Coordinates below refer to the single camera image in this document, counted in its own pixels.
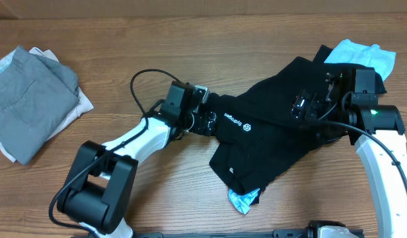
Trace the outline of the black t-shirt with white logo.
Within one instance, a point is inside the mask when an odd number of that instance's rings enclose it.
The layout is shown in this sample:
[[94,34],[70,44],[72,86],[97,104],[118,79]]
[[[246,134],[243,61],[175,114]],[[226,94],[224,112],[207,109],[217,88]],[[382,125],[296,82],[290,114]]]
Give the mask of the black t-shirt with white logo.
[[263,190],[308,152],[339,139],[301,127],[291,105],[302,89],[324,98],[327,75],[341,70],[297,57],[237,97],[210,94],[207,109],[217,115],[219,147],[209,165],[217,176],[239,195]]

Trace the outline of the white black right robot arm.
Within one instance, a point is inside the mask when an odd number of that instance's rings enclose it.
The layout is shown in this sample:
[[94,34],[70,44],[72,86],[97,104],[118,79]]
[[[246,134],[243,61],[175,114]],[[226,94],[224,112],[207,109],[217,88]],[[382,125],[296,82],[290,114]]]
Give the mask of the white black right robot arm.
[[380,105],[373,68],[326,74],[320,92],[303,89],[291,106],[302,128],[322,141],[347,135],[367,174],[379,237],[407,237],[407,149],[399,110]]

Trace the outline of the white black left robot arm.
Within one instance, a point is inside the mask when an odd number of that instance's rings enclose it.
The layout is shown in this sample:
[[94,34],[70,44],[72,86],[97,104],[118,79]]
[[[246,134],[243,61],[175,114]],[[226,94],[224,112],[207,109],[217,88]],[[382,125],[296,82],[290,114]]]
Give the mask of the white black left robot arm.
[[89,237],[136,237],[125,216],[138,166],[184,132],[210,136],[215,116],[199,113],[208,97],[206,87],[173,81],[134,129],[103,144],[86,141],[50,208]]

